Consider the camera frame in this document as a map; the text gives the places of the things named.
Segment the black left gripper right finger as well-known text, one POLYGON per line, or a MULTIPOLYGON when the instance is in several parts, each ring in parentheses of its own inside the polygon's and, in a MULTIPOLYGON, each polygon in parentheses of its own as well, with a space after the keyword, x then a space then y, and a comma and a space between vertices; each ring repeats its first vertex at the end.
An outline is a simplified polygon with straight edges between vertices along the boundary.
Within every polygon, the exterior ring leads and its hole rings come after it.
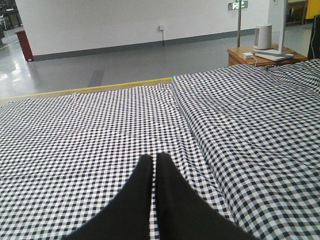
POLYGON ((253 240, 212 209, 186 182, 167 153, 156 156, 155 205, 162 240, 253 240))

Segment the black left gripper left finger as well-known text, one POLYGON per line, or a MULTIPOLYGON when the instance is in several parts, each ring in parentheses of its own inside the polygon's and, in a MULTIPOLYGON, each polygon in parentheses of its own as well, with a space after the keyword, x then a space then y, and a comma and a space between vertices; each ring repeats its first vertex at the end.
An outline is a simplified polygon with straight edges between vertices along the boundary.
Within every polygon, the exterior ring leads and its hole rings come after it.
POLYGON ((153 160, 139 157, 130 178, 97 215, 65 240, 148 240, 152 198, 153 160))

